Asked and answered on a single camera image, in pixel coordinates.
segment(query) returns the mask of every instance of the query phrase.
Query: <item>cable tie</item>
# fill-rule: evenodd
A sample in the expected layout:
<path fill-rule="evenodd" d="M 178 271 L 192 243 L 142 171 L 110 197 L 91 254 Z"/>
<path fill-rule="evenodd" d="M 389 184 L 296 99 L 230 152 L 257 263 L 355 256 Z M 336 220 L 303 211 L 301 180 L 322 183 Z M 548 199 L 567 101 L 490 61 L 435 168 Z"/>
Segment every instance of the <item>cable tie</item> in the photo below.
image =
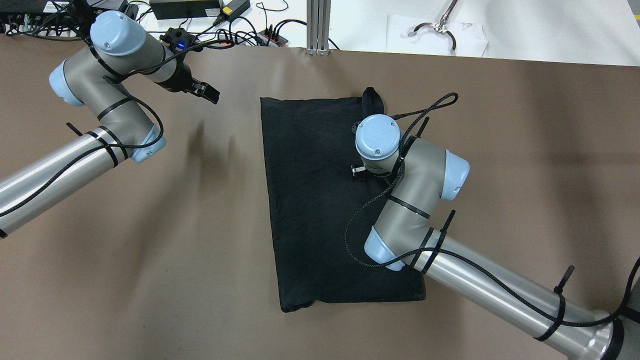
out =
<path fill-rule="evenodd" d="M 80 132 L 80 130 L 78 130 L 77 127 L 75 127 L 73 124 L 71 124 L 70 122 L 67 122 L 67 127 L 69 129 L 71 129 L 71 131 L 73 131 L 77 136 L 82 136 L 83 134 Z"/>
<path fill-rule="evenodd" d="M 433 264 L 433 262 L 436 259 L 436 256 L 440 252 L 440 248 L 442 248 L 442 243 L 444 242 L 444 238 L 447 237 L 447 230 L 449 228 L 449 225 L 451 225 L 451 220 L 453 220 L 453 216 L 455 216 L 455 214 L 456 214 L 456 211 L 451 210 L 451 212 L 449 213 L 449 216 L 447 217 L 447 221 L 444 222 L 444 225 L 440 230 L 440 237 L 438 238 L 438 242 L 436 243 L 436 246 L 431 251 L 431 255 L 429 256 L 429 259 L 427 259 L 427 263 L 424 265 L 424 268 L 422 268 L 421 272 L 423 275 L 427 274 L 427 271 L 429 271 L 431 264 Z"/>
<path fill-rule="evenodd" d="M 560 300 L 560 305 L 558 307 L 558 316 L 556 317 L 556 320 L 554 321 L 553 324 L 551 324 L 551 326 L 547 329 L 547 331 L 545 331 L 544 334 L 534 339 L 538 341 L 545 341 L 549 339 L 551 335 L 553 335 L 553 333 L 556 332 L 556 330 L 558 330 L 560 325 L 562 325 L 562 322 L 564 320 L 564 312 L 566 311 L 566 300 L 564 299 L 564 295 L 562 295 L 562 291 L 564 289 L 566 282 L 569 280 L 569 277 L 573 273 L 574 269 L 575 269 L 575 266 L 569 265 L 569 267 L 564 272 L 564 275 L 562 276 L 560 283 L 558 283 L 558 285 L 554 288 L 554 293 L 558 294 L 558 297 Z"/>

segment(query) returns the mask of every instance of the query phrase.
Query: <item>electronic device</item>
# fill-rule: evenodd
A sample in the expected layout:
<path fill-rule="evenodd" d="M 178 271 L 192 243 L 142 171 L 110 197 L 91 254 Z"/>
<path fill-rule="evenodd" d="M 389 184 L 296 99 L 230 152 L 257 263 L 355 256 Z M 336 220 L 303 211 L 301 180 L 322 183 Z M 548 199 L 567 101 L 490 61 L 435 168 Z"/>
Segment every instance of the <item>electronic device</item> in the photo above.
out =
<path fill-rule="evenodd" d="M 59 35 L 62 31 L 87 35 L 95 17 L 109 10 L 123 12 L 134 19 L 138 5 L 129 5 L 126 0 L 0 0 L 0 33 L 42 28 L 44 35 Z"/>
<path fill-rule="evenodd" d="M 185 19 L 220 15 L 220 0 L 150 0 L 156 19 Z"/>

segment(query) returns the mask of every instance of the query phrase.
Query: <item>robotic arm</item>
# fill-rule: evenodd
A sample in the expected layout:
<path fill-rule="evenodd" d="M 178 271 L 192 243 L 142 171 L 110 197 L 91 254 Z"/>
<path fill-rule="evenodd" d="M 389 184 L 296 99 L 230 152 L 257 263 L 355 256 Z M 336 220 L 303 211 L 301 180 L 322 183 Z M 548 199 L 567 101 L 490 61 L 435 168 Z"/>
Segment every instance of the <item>robotic arm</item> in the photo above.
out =
<path fill-rule="evenodd" d="M 100 14 L 90 34 L 89 46 L 63 61 L 49 82 L 67 103 L 87 105 L 100 126 L 0 181 L 2 238 L 127 158 L 139 163 L 165 146 L 161 130 L 120 85 L 132 72 L 170 92 L 218 102 L 220 93 L 193 79 L 183 56 L 166 61 L 173 53 L 123 13 Z"/>
<path fill-rule="evenodd" d="M 385 176 L 396 174 L 397 164 L 405 164 L 402 177 L 365 242 L 365 252 L 370 258 L 378 264 L 387 264 L 415 249 L 430 249 L 415 251 L 415 255 L 391 263 L 387 268 L 399 271 L 404 266 L 413 267 L 571 359 L 616 359 L 619 355 L 620 359 L 636 358 L 640 351 L 640 323 L 622 318 L 622 321 L 616 319 L 595 326 L 559 325 L 463 261 L 461 258 L 469 259 L 486 269 L 522 300 L 560 320 L 588 323 L 609 315 L 604 311 L 587 311 L 565 300 L 561 295 L 563 283 L 555 292 L 550 291 L 448 237 L 446 227 L 451 216 L 443 230 L 430 227 L 429 214 L 439 199 L 455 198 L 467 178 L 469 164 L 448 150 L 414 136 L 408 137 L 400 149 L 400 140 L 398 125 L 386 115 L 367 117 L 356 130 L 356 149 L 367 170 Z M 632 296 L 635 300 L 627 306 L 636 309 L 630 313 L 637 314 L 640 308 L 637 295 Z"/>

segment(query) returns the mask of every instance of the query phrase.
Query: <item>metal tongs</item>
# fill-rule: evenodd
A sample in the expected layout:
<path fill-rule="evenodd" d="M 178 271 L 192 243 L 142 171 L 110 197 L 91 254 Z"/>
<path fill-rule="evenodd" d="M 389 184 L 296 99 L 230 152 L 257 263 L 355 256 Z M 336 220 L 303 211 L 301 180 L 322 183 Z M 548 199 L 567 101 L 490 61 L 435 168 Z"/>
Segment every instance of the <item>metal tongs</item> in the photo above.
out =
<path fill-rule="evenodd" d="M 451 31 L 449 31 L 447 29 L 446 25 L 447 25 L 447 21 L 449 20 L 449 15 L 451 15 L 451 12 L 453 11 L 453 7 L 456 6 L 457 2 L 458 2 L 458 0 L 451 1 L 451 4 L 447 8 L 447 11 L 444 12 L 444 14 L 440 18 L 439 22 L 423 22 L 422 24 L 419 24 L 418 26 L 416 26 L 413 29 L 413 31 L 409 32 L 408 36 L 409 37 L 414 37 L 418 33 L 418 30 L 421 27 L 430 26 L 435 31 L 437 31 L 437 32 L 439 32 L 441 34 L 449 35 L 449 37 L 451 37 L 451 41 L 452 41 L 451 54 L 453 54 L 455 52 L 455 50 L 456 50 L 456 38 L 453 36 Z"/>

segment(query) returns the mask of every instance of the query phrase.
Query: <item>light blue joint cap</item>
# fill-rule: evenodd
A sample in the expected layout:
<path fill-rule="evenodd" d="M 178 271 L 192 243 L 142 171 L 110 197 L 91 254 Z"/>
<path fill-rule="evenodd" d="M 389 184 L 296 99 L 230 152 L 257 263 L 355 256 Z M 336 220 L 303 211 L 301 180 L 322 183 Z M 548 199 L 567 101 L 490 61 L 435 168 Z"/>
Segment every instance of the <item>light blue joint cap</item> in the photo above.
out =
<path fill-rule="evenodd" d="M 113 56 L 134 53 L 147 38 L 142 25 L 114 10 L 98 15 L 91 25 L 90 34 L 95 47 Z"/>
<path fill-rule="evenodd" d="M 400 144 L 400 127 L 383 114 L 361 121 L 356 130 L 356 150 L 367 160 L 382 160 L 393 155 Z"/>
<path fill-rule="evenodd" d="M 82 106 L 84 103 L 71 92 L 67 79 L 65 78 L 65 62 L 63 61 L 58 67 L 56 67 L 51 74 L 49 74 L 49 84 L 53 89 L 53 92 L 57 96 L 61 97 L 67 104 L 73 106 Z"/>
<path fill-rule="evenodd" d="M 140 145 L 144 145 L 146 143 L 150 143 L 154 141 L 157 138 L 158 134 L 160 134 L 160 129 L 158 129 L 158 127 L 154 125 L 149 131 L 149 134 L 147 134 L 147 137 L 142 141 Z M 142 161 L 145 161 L 147 158 L 149 158 L 151 155 L 160 151 L 165 145 L 166 145 L 166 139 L 163 136 L 155 144 L 148 147 L 142 147 L 136 150 L 131 156 L 131 159 L 133 159 L 133 161 L 137 163 L 141 163 Z"/>
<path fill-rule="evenodd" d="M 396 258 L 396 255 L 389 249 L 387 244 L 382 241 L 382 238 L 380 238 L 380 235 L 378 235 L 378 232 L 373 226 L 371 227 L 367 241 L 364 243 L 364 252 L 378 264 L 384 264 Z M 398 260 L 391 265 L 387 265 L 387 268 L 393 271 L 400 271 L 403 266 L 404 263 L 402 260 Z"/>
<path fill-rule="evenodd" d="M 469 175 L 469 162 L 463 158 L 453 154 L 449 150 L 447 152 L 447 159 L 444 170 L 444 184 L 442 185 L 441 199 L 453 200 L 456 195 L 462 189 L 462 186 L 467 180 Z"/>

